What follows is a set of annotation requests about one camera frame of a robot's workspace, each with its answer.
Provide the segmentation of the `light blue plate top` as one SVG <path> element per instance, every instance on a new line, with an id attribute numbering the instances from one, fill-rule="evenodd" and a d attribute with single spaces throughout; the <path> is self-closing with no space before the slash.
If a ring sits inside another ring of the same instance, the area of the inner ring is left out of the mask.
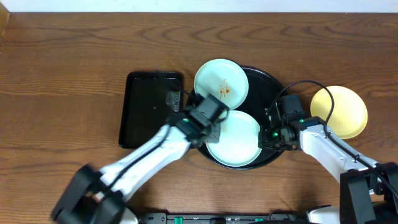
<path id="1" fill-rule="evenodd" d="M 213 95 L 234 110 L 248 95 L 248 77 L 244 70 L 231 60 L 222 58 L 210 60 L 197 71 L 194 91 L 203 97 Z"/>

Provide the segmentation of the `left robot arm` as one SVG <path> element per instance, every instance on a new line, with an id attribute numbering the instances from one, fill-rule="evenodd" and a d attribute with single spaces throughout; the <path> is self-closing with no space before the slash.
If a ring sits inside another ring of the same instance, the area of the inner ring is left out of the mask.
<path id="1" fill-rule="evenodd" d="M 219 137 L 227 113 L 206 117 L 195 110 L 174 114 L 153 138 L 121 160 L 73 176 L 50 217 L 56 223 L 138 223 L 127 201 L 165 166 L 203 141 Z"/>

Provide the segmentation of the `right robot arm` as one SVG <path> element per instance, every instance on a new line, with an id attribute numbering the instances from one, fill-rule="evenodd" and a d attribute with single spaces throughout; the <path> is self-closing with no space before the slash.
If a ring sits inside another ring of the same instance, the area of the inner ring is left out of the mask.
<path id="1" fill-rule="evenodd" d="M 309 223 L 397 223 L 397 164 L 366 157 L 319 117 L 302 110 L 266 110 L 270 120 L 259 145 L 299 150 L 316 159 L 339 183 L 340 206 L 307 211 Z"/>

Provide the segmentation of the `round black tray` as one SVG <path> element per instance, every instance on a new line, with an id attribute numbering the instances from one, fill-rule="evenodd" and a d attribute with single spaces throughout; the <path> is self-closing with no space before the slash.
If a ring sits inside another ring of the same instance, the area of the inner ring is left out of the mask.
<path id="1" fill-rule="evenodd" d="M 271 105 L 276 95 L 283 89 L 283 86 L 272 75 L 260 69 L 252 67 L 242 67 L 242 69 L 248 78 L 249 91 L 245 101 L 236 110 L 249 114 L 259 125 L 269 125 L 270 121 L 268 115 L 265 114 L 265 109 Z M 282 154 L 282 151 L 263 148 L 253 162 L 245 166 L 232 167 L 218 162 L 210 154 L 206 144 L 198 148 L 198 151 L 215 164 L 234 170 L 250 170 L 264 167 Z"/>

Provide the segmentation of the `yellow plate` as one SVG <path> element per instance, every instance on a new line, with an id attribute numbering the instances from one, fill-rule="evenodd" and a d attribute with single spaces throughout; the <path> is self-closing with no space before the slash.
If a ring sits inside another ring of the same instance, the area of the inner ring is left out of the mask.
<path id="1" fill-rule="evenodd" d="M 334 109 L 329 127 L 341 139 L 359 135 L 368 122 L 368 111 L 364 101 L 353 90 L 343 86 L 328 86 L 334 99 Z M 319 90 L 312 98 L 310 112 L 326 120 L 331 108 L 331 99 L 326 90 Z"/>

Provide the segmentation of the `light blue plate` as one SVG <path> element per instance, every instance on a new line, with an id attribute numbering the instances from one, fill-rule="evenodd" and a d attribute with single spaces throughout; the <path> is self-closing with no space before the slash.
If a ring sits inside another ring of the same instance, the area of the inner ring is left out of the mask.
<path id="1" fill-rule="evenodd" d="M 248 95 L 248 77 L 244 70 L 231 60 L 222 58 L 210 60 L 197 71 L 194 91 L 203 97 L 213 95 L 234 110 Z"/>
<path id="2" fill-rule="evenodd" d="M 220 124 L 217 143 L 206 144 L 211 156 L 222 165 L 242 167 L 253 162 L 261 153 L 258 147 L 259 123 L 249 114 L 232 110 Z"/>

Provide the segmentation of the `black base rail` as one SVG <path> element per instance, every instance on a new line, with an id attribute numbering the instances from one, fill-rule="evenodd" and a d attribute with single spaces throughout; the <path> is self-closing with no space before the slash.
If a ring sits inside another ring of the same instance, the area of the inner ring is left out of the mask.
<path id="1" fill-rule="evenodd" d="M 338 209 L 322 206 L 306 212 L 276 209 L 269 213 L 169 213 L 156 211 L 137 215 L 138 224 L 245 224 L 245 223 L 322 223 L 339 224 Z"/>

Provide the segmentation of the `black rectangular tray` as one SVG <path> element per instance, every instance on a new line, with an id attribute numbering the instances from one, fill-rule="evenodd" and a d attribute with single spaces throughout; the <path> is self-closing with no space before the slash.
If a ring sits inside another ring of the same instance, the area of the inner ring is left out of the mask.
<path id="1" fill-rule="evenodd" d="M 137 149 L 183 108 L 180 72 L 131 72 L 126 79 L 119 145 Z"/>

